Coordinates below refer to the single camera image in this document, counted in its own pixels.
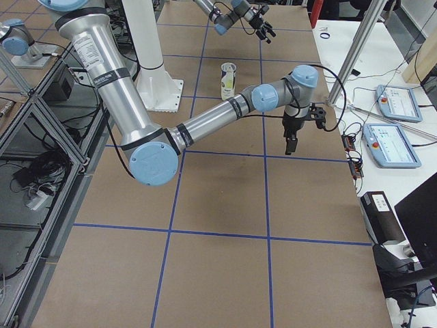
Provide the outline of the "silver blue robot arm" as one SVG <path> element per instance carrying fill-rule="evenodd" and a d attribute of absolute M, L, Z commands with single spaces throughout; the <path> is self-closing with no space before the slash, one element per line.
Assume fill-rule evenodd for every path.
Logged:
<path fill-rule="evenodd" d="M 269 10 L 268 5 L 252 7 L 248 1 L 231 1 L 231 7 L 222 1 L 194 0 L 196 5 L 206 14 L 213 23 L 214 29 L 220 36 L 226 34 L 231 27 L 238 21 L 246 21 L 253 29 L 252 33 L 246 31 L 248 35 L 255 34 L 260 40 L 265 40 L 268 44 L 271 39 L 276 37 L 272 25 L 264 20 L 264 14 Z"/>
<path fill-rule="evenodd" d="M 247 87 L 198 116 L 164 128 L 151 119 L 150 112 L 177 111 L 184 83 L 165 70 L 152 2 L 123 3 L 137 54 L 137 78 L 131 76 L 117 48 L 103 1 L 44 1 L 43 6 L 59 34 L 71 41 L 115 120 L 130 173 L 145 185 L 169 182 L 184 149 L 252 111 L 285 109 L 287 152 L 295 151 L 296 132 L 311 119 L 311 97 L 319 74 L 313 66 L 299 65 L 278 81 Z"/>

